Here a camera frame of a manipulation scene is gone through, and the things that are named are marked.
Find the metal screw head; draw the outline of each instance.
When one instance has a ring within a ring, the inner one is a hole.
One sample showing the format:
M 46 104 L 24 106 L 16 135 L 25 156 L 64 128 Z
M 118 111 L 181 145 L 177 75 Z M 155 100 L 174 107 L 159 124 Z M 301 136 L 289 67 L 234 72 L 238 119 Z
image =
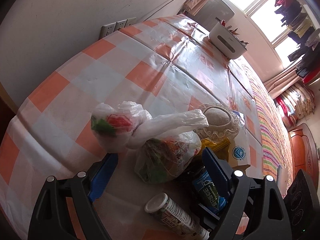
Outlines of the metal screw head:
M 237 177 L 242 177 L 243 176 L 243 172 L 242 171 L 236 170 L 236 171 L 234 171 L 234 173 L 235 173 L 235 175 Z
M 80 172 L 78 172 L 77 176 L 78 176 L 79 178 L 83 178 L 83 177 L 86 176 L 86 173 L 85 173 L 85 171 L 80 171 Z
M 54 181 L 54 176 L 47 177 L 47 182 L 52 182 L 52 181 Z
M 269 180 L 269 181 L 273 181 L 273 180 L 274 180 L 271 175 L 267 175 L 267 176 L 266 176 L 266 179 Z

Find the plastic bag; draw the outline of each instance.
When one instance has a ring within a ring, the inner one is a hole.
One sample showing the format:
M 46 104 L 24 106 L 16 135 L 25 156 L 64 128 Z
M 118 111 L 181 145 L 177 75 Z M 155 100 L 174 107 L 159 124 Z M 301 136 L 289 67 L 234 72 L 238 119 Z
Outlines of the plastic bag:
M 119 153 L 133 131 L 144 121 L 152 119 L 142 105 L 124 101 L 116 108 L 101 103 L 91 115 L 91 130 L 102 148 L 108 153 Z
M 140 147 L 135 173 L 147 183 L 175 179 L 201 149 L 200 138 L 192 130 L 207 126 L 207 118 L 199 109 L 146 120 L 128 142 L 131 149 Z
M 208 127 L 207 118 L 200 109 L 178 114 L 158 115 L 144 121 L 128 141 L 128 148 L 138 149 L 151 138 L 166 138 L 183 132 Z
M 193 131 L 153 138 L 138 150 L 134 171 L 144 182 L 167 182 L 178 177 L 200 149 L 200 138 Z

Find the curtain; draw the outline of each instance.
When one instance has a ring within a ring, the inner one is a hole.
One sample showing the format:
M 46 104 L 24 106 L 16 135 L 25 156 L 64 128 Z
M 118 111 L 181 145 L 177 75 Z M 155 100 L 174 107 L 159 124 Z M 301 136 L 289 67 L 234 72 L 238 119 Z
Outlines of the curtain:
M 279 75 L 276 75 L 274 78 L 269 79 L 263 84 L 269 92 L 271 98 L 275 99 L 277 96 L 286 91 L 290 86 L 300 80 L 301 77 L 297 75 L 296 66 L 295 64 L 293 64 L 282 71 Z

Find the black speaker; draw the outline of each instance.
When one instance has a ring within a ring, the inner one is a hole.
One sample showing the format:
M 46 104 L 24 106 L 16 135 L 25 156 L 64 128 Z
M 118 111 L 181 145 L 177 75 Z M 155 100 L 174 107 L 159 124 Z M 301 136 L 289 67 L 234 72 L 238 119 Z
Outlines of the black speaker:
M 320 234 L 320 204 L 311 177 L 299 170 L 284 197 L 292 239 L 318 239 Z

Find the white electric socket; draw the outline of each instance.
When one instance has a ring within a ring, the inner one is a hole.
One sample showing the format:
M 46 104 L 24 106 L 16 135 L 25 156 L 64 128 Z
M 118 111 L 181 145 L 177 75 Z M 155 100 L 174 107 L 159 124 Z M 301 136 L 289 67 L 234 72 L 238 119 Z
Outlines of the white electric socket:
M 118 31 L 118 30 L 124 28 L 126 22 L 127 22 L 127 20 L 117 22 L 116 27 L 115 27 L 115 31 Z
M 116 27 L 116 23 L 110 23 L 107 25 L 103 25 L 101 27 L 99 39 L 104 38 L 105 36 L 108 36 L 109 34 L 113 33 Z
M 128 26 L 130 26 L 130 25 L 135 24 L 135 23 L 136 23 L 136 20 L 137 20 L 136 17 L 128 18 L 128 19 L 127 19 L 127 22 L 125 23 L 125 26 L 124 26 L 124 27 L 128 27 Z

